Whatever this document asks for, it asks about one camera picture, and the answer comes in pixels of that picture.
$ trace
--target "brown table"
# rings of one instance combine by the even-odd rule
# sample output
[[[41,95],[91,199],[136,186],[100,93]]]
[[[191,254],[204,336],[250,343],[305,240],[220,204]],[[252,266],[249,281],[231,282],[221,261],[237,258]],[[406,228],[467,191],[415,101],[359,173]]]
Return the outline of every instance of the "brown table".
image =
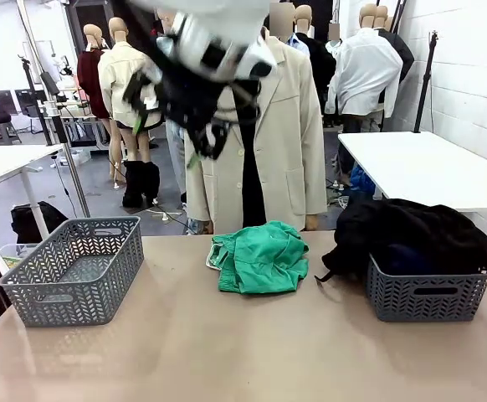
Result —
[[[146,261],[113,322],[27,330],[0,318],[0,401],[487,402],[487,292],[471,323],[387,324],[304,234],[296,293],[218,291],[208,236],[144,238]]]

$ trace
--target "storage bin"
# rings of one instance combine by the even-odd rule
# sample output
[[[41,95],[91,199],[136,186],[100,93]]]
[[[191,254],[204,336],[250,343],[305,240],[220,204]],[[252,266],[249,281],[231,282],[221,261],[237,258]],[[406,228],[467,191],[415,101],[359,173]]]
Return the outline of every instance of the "storage bin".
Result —
[[[0,278],[27,327],[111,321],[143,262],[140,219],[63,222]]]
[[[487,287],[487,273],[390,276],[370,256],[367,295],[384,322],[472,321]]]

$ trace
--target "tabletop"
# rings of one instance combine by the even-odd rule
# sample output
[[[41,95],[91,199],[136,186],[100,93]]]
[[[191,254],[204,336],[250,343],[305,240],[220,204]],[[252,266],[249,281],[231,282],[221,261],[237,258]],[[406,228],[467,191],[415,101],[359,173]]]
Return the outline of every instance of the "tabletop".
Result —
[[[472,322],[380,322],[356,284],[313,278],[332,232],[303,236],[295,293],[222,293],[209,236],[148,237],[109,324],[26,329],[10,308],[0,402],[487,402],[487,292]]]
[[[10,173],[16,173],[29,163],[59,151],[61,145],[15,145],[0,147],[0,179]]]
[[[430,132],[340,134],[340,141],[389,198],[460,212],[487,210],[487,159]]]

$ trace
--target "maroon dress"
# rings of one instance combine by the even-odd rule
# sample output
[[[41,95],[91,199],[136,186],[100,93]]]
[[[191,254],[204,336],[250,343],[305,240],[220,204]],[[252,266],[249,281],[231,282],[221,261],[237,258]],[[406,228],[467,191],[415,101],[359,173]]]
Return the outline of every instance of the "maroon dress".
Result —
[[[102,91],[99,82],[99,61],[103,52],[100,49],[93,49],[90,52],[82,52],[78,56],[78,74],[79,86],[90,98],[91,111],[99,119],[108,119],[110,114],[104,106],[102,100]]]

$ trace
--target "black bag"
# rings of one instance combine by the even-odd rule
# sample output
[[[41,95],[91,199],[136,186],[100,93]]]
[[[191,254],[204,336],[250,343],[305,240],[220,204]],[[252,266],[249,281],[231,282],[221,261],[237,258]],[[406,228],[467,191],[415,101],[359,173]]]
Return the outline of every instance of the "black bag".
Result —
[[[54,206],[45,201],[41,201],[38,204],[41,208],[41,213],[43,214],[44,223],[46,223],[46,227],[49,229],[49,233],[52,233],[58,226],[68,219]],[[11,218],[13,219],[13,222],[11,223],[13,232],[18,235],[17,243],[25,245],[28,243],[40,243],[43,240],[41,239],[41,234],[39,233],[29,204],[19,205],[13,208],[11,211]]]

